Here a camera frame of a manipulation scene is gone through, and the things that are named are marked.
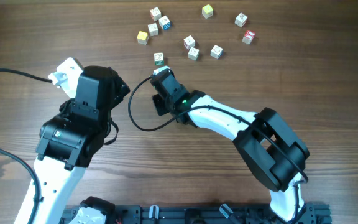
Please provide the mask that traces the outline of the plain white picture block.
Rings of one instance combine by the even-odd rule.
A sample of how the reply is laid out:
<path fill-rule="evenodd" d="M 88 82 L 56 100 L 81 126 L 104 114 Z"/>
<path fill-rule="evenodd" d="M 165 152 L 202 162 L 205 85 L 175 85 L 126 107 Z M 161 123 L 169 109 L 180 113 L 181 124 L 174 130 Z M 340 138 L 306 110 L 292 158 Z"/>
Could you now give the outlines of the plain white picture block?
<path fill-rule="evenodd" d="M 199 53 L 200 53 L 199 49 L 197 49 L 195 47 L 191 47 L 188 52 L 188 58 L 191 60 L 197 60 Z"/>

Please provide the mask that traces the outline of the white block red edge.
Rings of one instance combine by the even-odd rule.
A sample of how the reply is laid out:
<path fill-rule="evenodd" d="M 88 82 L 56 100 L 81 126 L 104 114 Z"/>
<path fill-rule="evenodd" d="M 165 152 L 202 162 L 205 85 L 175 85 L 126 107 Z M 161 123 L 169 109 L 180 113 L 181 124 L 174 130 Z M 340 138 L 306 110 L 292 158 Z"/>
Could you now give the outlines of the white block red edge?
<path fill-rule="evenodd" d="M 148 26 L 149 34 L 151 37 L 159 35 L 158 26 L 156 23 L 149 24 Z"/>

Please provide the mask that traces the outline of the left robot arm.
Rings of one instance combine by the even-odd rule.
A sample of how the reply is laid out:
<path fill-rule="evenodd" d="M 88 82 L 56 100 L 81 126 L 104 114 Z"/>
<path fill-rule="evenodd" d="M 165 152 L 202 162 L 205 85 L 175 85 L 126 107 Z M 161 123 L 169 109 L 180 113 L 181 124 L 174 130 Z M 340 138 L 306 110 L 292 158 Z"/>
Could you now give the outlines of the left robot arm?
<path fill-rule="evenodd" d="M 94 154 L 117 124 L 111 111 L 130 92 L 111 67 L 87 66 L 80 73 L 76 95 L 59 114 L 43 124 L 31 181 L 16 223 L 58 223 Z"/>

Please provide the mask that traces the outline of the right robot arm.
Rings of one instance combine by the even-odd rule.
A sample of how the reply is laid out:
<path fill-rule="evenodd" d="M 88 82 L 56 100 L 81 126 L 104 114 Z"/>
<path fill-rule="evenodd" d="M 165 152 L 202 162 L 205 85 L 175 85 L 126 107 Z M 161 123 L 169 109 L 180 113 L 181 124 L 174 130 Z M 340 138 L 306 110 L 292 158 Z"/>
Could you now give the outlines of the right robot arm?
<path fill-rule="evenodd" d="M 300 185 L 310 153 L 304 142 L 273 109 L 241 111 L 218 103 L 202 91 L 189 92 L 168 67 L 156 69 L 150 80 L 157 113 L 170 113 L 182 124 L 212 130 L 232 141 L 254 177 L 270 191 L 271 210 L 294 223 L 304 201 Z"/>

